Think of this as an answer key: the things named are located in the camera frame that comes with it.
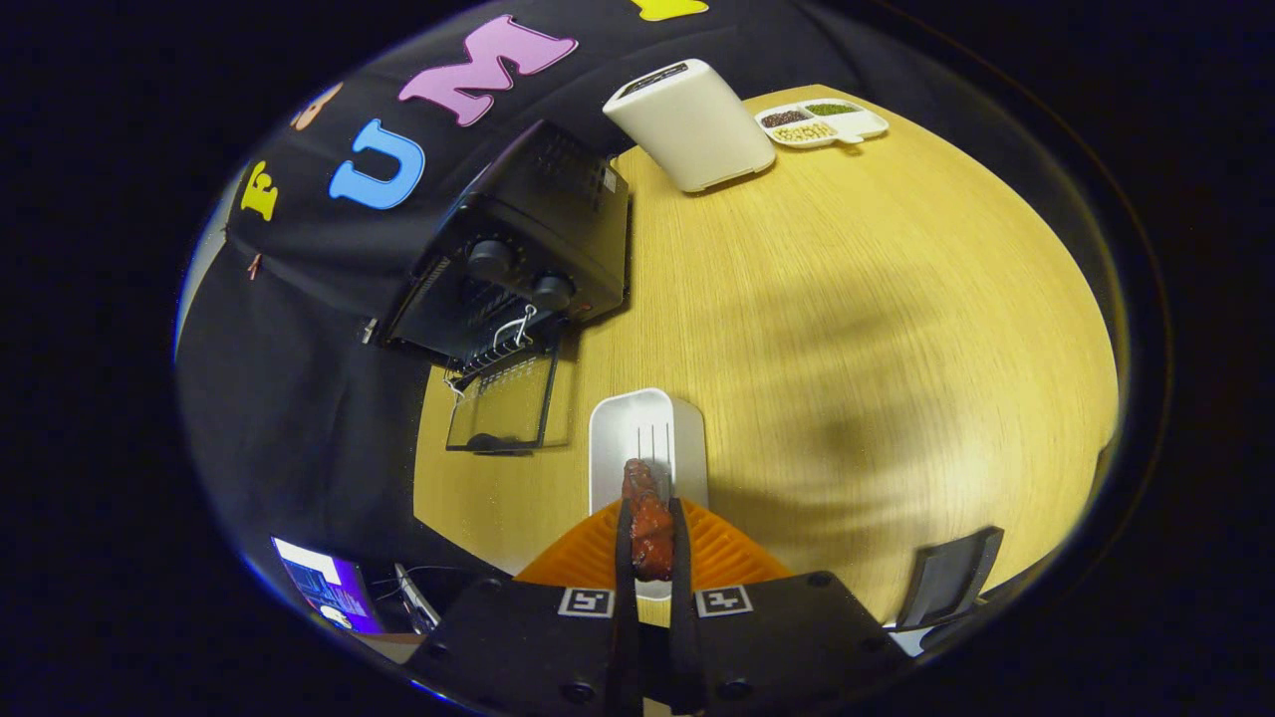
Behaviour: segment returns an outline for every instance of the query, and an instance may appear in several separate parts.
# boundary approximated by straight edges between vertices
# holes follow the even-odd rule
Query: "laptop screen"
[[[358,565],[272,537],[293,584],[320,615],[356,633],[384,633]]]

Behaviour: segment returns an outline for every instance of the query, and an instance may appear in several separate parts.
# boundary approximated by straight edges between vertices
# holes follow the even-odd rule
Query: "toaster oven knob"
[[[541,311],[561,311],[571,304],[575,288],[558,277],[541,277],[532,287],[532,304]]]
[[[487,239],[479,241],[469,251],[465,268],[472,276],[490,282],[499,282],[509,274],[514,265],[514,250],[502,241]]]

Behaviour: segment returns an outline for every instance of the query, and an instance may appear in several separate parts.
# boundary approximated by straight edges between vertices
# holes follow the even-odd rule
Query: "foam letter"
[[[632,0],[634,5],[641,8],[641,13],[638,14],[639,18],[649,22],[658,23],[659,20],[667,20],[669,18],[681,18],[682,15],[694,15],[695,13],[703,13],[708,10],[706,3],[700,3],[700,0]]]
[[[399,100],[428,100],[456,114],[456,124],[467,128],[479,120],[496,103],[490,94],[477,97],[468,89],[509,89],[514,79],[500,63],[501,57],[518,66],[518,74],[532,75],[566,57],[579,42],[556,38],[514,23],[511,15],[487,22],[465,37],[469,61],[463,65],[430,68],[408,80]]]
[[[354,170],[354,162],[346,159],[328,185],[333,199],[346,196],[372,209],[389,209],[402,203],[425,171],[425,151],[405,137],[381,129],[380,120],[372,120],[354,137],[354,152],[375,149],[399,161],[399,171],[389,181],[370,177]]]
[[[335,97],[338,92],[340,92],[343,84],[346,83],[338,82],[335,87],[333,87],[328,92],[324,92],[319,97],[315,97],[315,101],[311,102],[309,107],[301,110],[300,112],[297,112],[297,116],[292,117],[291,122],[292,126],[296,128],[297,131],[301,131],[307,126],[310,126],[310,122],[315,120],[315,116],[319,114],[319,110],[323,110],[323,106],[326,105],[329,100]]]
[[[240,209],[252,209],[269,222],[274,216],[274,200],[279,198],[279,188],[272,188],[272,181],[270,175],[265,174],[265,161],[258,162],[252,167],[252,174],[247,176]]]

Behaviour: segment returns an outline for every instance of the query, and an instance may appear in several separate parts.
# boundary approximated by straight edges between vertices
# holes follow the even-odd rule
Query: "pink letter m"
[[[467,128],[486,115],[496,101],[490,94],[474,97],[460,88],[514,87],[514,79],[501,64],[501,57],[514,63],[518,74],[533,75],[570,55],[578,45],[575,40],[550,37],[516,24],[511,15],[501,15],[465,37],[468,63],[430,68],[419,73],[403,85],[399,100],[419,97],[441,105],[456,114],[458,125]]]

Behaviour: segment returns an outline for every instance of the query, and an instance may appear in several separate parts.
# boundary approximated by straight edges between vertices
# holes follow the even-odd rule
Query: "cooked meat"
[[[639,580],[673,577],[673,515],[659,499],[650,466],[634,458],[625,463],[621,491],[632,512],[632,561]]]

